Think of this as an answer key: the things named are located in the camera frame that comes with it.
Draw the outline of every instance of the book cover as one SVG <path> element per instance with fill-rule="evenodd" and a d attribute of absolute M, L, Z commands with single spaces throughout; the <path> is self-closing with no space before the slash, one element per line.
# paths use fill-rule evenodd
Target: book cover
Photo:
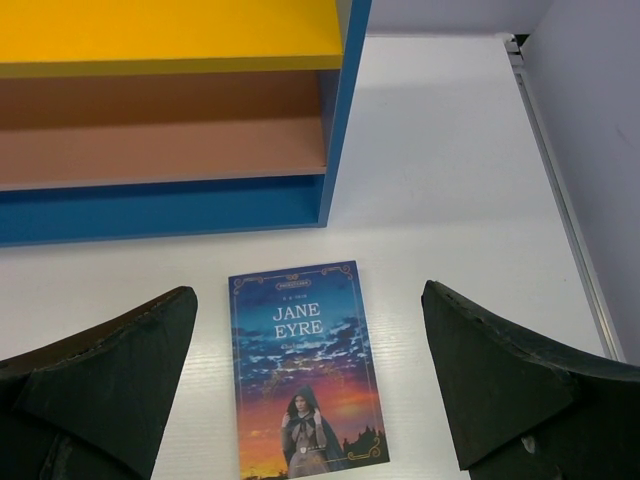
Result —
<path fill-rule="evenodd" d="M 389 461 L 356 263 L 229 279 L 240 477 Z"/>

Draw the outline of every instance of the white table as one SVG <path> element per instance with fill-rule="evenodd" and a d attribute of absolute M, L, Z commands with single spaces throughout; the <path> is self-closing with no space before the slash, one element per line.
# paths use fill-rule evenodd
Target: white table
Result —
<path fill-rule="evenodd" d="M 236 479 L 227 277 L 347 259 L 392 463 L 336 480 L 468 478 L 427 347 L 427 279 L 603 353 L 501 40 L 370 37 L 329 228 L 0 250 L 0 358 L 193 286 L 196 329 L 153 478 Z"/>

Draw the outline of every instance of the metal strip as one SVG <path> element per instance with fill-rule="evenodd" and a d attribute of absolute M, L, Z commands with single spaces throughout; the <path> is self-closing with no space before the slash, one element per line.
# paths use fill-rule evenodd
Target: metal strip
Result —
<path fill-rule="evenodd" d="M 540 115 L 535 105 L 535 99 L 532 98 L 527 88 L 526 72 L 522 68 L 516 67 L 514 68 L 514 74 L 527 111 L 527 116 L 529 117 L 533 135 L 538 144 L 538 150 L 540 150 L 542 163 L 547 171 L 553 196 L 556 200 L 556 205 L 558 206 L 569 244 L 571 245 L 571 251 L 573 252 L 573 257 L 578 267 L 580 279 L 582 280 L 582 285 L 596 323 L 598 334 L 600 335 L 600 341 L 602 342 L 605 355 L 612 360 L 624 362 L 624 353 L 618 340 L 607 302 L 600 288 L 593 263 L 591 262 L 591 257 L 589 256 L 589 251 L 580 230 L 580 225 L 576 219 L 575 211 L 571 205 L 565 183 L 562 180 L 558 163 L 553 154 L 549 136 L 544 129 L 544 124 L 539 120 Z"/>

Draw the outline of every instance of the orange sky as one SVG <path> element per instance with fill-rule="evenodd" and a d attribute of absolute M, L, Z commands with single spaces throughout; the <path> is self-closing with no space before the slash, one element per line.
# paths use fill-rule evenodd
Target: orange sky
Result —
<path fill-rule="evenodd" d="M 325 377 L 311 385 L 320 411 L 331 424 L 340 443 L 345 438 L 358 438 L 365 427 L 382 429 L 380 404 L 375 390 L 368 385 L 346 380 L 340 384 Z M 282 417 L 293 395 L 276 391 L 273 401 L 257 400 L 238 406 L 238 437 L 240 448 L 241 478 L 248 476 L 277 475 L 286 471 L 286 463 L 280 446 Z"/>

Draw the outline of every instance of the book title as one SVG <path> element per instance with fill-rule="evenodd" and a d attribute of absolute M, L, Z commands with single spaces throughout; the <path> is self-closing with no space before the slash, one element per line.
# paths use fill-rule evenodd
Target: book title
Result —
<path fill-rule="evenodd" d="M 283 322 L 275 325 L 276 338 L 299 337 L 302 335 L 312 335 L 322 333 L 322 320 L 310 317 L 320 316 L 319 303 L 304 303 L 291 307 L 278 307 L 274 322 Z M 287 320 L 300 320 L 298 322 L 284 323 Z"/>

